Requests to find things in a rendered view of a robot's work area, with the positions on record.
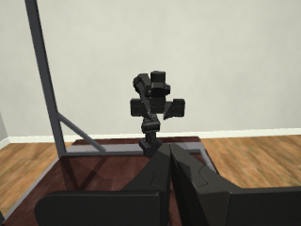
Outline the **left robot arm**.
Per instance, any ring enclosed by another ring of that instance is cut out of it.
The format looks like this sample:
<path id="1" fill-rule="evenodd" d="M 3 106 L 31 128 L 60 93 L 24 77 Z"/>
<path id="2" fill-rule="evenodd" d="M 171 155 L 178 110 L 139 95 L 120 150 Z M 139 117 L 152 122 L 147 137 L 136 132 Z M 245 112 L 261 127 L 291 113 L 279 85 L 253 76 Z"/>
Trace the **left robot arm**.
<path id="1" fill-rule="evenodd" d="M 170 85 L 166 84 L 166 72 L 153 71 L 153 73 L 150 73 L 150 78 L 147 73 L 140 73 L 134 78 L 133 85 L 142 101 L 151 101 L 152 98 L 158 98 L 166 102 L 166 95 L 170 94 Z M 151 114 L 151 120 L 143 118 L 141 130 L 145 134 L 143 141 L 147 145 L 159 143 L 156 139 L 156 132 L 160 132 L 160 125 L 157 114 Z"/>

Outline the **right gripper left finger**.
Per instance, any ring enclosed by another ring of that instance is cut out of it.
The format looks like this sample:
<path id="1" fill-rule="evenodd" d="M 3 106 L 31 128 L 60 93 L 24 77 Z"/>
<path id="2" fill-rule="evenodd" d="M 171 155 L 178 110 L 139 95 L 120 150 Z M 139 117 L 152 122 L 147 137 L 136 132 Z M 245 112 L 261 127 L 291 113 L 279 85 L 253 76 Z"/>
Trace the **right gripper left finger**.
<path id="1" fill-rule="evenodd" d="M 168 226 L 170 181 L 171 150 L 163 143 L 120 191 L 54 191 L 38 200 L 35 218 L 39 226 Z"/>

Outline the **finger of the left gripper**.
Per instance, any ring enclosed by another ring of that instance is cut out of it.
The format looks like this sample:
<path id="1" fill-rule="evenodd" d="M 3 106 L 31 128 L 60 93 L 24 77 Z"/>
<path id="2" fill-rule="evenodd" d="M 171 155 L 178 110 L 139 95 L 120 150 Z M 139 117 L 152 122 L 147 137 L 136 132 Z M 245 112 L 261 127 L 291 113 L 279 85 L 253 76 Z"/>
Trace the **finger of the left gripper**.
<path id="1" fill-rule="evenodd" d="M 166 111 L 167 111 L 167 113 L 166 113 Z M 168 118 L 173 118 L 173 115 L 174 115 L 174 102 L 166 101 L 165 110 L 164 110 L 164 120 L 166 120 Z"/>
<path id="2" fill-rule="evenodd" d="M 141 117 L 151 120 L 150 101 L 141 102 Z"/>

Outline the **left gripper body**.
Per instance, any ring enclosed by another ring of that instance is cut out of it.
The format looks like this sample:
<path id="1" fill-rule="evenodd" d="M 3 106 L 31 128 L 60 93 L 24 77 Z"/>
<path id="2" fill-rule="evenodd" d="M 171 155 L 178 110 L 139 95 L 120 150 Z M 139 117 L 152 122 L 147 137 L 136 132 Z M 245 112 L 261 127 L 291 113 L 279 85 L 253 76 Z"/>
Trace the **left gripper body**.
<path id="1" fill-rule="evenodd" d="M 141 116 L 141 102 L 142 98 L 133 98 L 130 101 L 131 116 L 140 117 Z M 173 117 L 183 117 L 185 109 L 184 99 L 173 99 L 174 102 L 174 115 Z M 152 98 L 150 100 L 150 113 L 151 114 L 164 114 L 165 110 L 165 100 Z M 159 108 L 159 109 L 158 109 Z"/>

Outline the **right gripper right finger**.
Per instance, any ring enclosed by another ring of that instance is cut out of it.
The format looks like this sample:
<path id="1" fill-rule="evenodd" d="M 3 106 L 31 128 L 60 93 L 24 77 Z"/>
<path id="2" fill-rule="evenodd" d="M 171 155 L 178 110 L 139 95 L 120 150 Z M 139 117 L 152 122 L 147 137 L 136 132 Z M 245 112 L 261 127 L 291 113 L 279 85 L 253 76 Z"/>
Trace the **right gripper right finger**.
<path id="1" fill-rule="evenodd" d="M 241 188 L 178 144 L 169 143 L 169 147 L 171 181 L 182 226 L 301 221 L 301 186 Z"/>

